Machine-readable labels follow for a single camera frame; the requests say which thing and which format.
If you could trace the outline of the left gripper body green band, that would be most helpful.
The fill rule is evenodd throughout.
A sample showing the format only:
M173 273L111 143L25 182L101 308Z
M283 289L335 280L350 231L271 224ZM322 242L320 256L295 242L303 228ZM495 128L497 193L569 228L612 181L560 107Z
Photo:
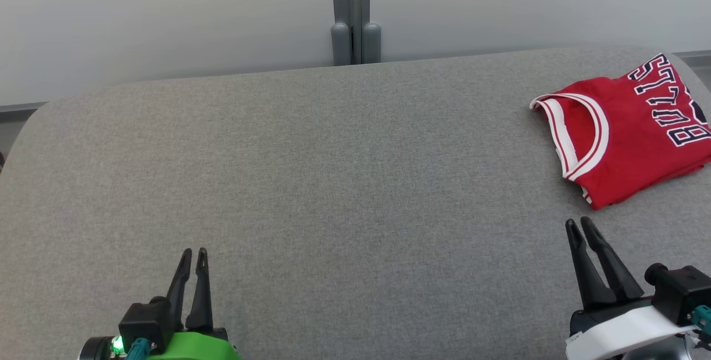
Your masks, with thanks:
M198 332L178 332L167 349L157 347L145 339L128 344L120 336L92 337L86 340L78 359L240 359L234 345L223 339Z

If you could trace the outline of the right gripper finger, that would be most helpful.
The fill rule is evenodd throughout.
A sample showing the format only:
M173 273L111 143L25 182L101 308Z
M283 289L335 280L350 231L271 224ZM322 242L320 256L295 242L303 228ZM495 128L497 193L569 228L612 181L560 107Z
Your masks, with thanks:
M592 311L612 306L615 304L614 292L602 281L588 254L587 241L576 221L566 220L565 231L583 310Z
M637 280L632 276L622 259L619 258L611 244L607 242L593 220L587 216L580 218L582 233L587 241L587 250L596 255L606 277L605 285L615 295L616 302L632 302L642 299L644 292Z

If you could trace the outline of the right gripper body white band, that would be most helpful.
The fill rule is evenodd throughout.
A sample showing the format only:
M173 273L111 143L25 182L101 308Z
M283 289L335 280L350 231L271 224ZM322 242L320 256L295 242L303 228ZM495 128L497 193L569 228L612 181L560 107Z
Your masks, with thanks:
M568 359L691 359L702 330L701 299L642 297L574 312L565 341Z

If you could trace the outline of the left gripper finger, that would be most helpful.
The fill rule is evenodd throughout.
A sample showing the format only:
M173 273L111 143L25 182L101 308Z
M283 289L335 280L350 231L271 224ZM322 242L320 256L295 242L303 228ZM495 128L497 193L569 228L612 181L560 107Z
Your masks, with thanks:
M186 317L185 328L191 332L213 334L212 295L208 252L200 248L196 264L196 289L191 311Z
M192 249L186 248L178 262L175 274L168 287L167 299L170 303L169 314L173 330L183 330L182 309L184 290L190 277L192 262Z

